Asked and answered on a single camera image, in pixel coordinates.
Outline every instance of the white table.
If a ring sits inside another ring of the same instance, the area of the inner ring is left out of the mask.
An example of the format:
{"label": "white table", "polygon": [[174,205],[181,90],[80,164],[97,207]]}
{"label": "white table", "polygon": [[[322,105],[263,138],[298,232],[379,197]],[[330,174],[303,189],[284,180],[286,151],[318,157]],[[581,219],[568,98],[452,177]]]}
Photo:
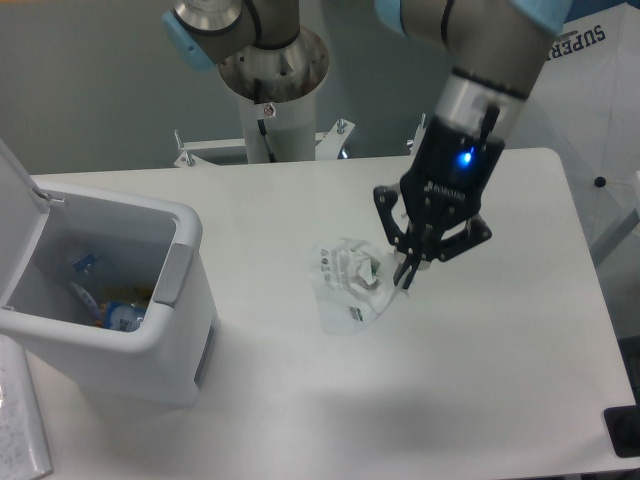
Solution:
{"label": "white table", "polygon": [[640,467],[602,412],[633,403],[562,166],[505,152],[494,237],[418,274],[369,330],[321,332],[319,240],[386,246],[372,188],[408,158],[48,178],[181,201],[223,329],[192,409],[80,391],[31,357],[62,479],[498,479]]}

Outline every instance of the bolt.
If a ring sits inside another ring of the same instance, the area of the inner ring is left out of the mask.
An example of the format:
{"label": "bolt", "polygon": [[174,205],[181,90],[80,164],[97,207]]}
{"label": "bolt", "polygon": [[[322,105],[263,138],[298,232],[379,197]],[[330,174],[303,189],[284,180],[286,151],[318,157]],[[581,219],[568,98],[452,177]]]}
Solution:
{"label": "bolt", "polygon": [[180,132],[178,130],[174,130],[173,136],[176,137],[176,145],[178,146],[178,152],[182,153],[182,149],[184,148],[184,143],[182,143],[182,139],[180,138]]}
{"label": "bolt", "polygon": [[264,116],[267,118],[273,118],[276,116],[276,107],[273,103],[267,103],[264,106]]}

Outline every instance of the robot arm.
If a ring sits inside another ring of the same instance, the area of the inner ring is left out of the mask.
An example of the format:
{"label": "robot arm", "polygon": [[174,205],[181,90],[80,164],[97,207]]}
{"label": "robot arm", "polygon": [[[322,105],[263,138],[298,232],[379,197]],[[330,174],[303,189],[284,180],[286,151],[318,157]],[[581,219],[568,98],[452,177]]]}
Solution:
{"label": "robot arm", "polygon": [[[376,0],[389,27],[456,56],[411,168],[399,185],[374,190],[387,239],[405,255],[396,285],[408,289],[419,267],[447,261],[491,238],[480,216],[482,192],[570,6],[571,0]],[[297,50],[287,57],[300,32],[298,0],[181,0],[163,19],[186,58],[200,52],[222,62],[253,45],[254,58],[239,69],[240,83],[250,88],[236,93],[255,103],[300,98],[310,82],[294,73],[322,63],[309,62],[311,57]],[[283,69],[280,63],[287,58],[305,61],[300,68]],[[325,74],[326,68],[311,87]],[[400,195],[409,217],[405,231],[391,213]],[[446,236],[461,224],[460,232]]]}
{"label": "robot arm", "polygon": [[216,63],[249,45],[284,48],[300,32],[298,0],[181,0],[163,21],[187,60],[200,54]]}
{"label": "robot arm", "polygon": [[[419,267],[491,238],[479,214],[482,192],[570,6],[571,0],[376,1],[388,26],[436,41],[457,60],[411,168],[399,185],[374,190],[387,239],[405,255],[396,285],[408,289]],[[400,195],[409,217],[404,232],[391,214]]]}

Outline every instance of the plastic bag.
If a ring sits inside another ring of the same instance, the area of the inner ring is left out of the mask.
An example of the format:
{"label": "plastic bag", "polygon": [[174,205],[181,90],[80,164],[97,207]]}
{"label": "plastic bag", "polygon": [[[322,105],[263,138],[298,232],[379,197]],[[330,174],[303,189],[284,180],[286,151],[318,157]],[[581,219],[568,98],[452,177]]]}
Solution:
{"label": "plastic bag", "polygon": [[364,240],[319,243],[311,256],[322,330],[349,335],[368,328],[400,291],[393,283],[397,262]]}

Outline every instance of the plastic bottle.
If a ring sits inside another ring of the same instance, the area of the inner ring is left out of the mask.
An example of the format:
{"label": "plastic bottle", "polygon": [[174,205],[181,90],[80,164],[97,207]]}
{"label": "plastic bottle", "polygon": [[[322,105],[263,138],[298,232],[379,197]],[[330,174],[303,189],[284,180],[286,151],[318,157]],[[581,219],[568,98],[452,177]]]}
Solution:
{"label": "plastic bottle", "polygon": [[97,325],[123,332],[140,327],[146,311],[144,302],[119,278],[107,257],[95,255],[90,249],[76,249],[67,258],[72,270],[69,285]]}

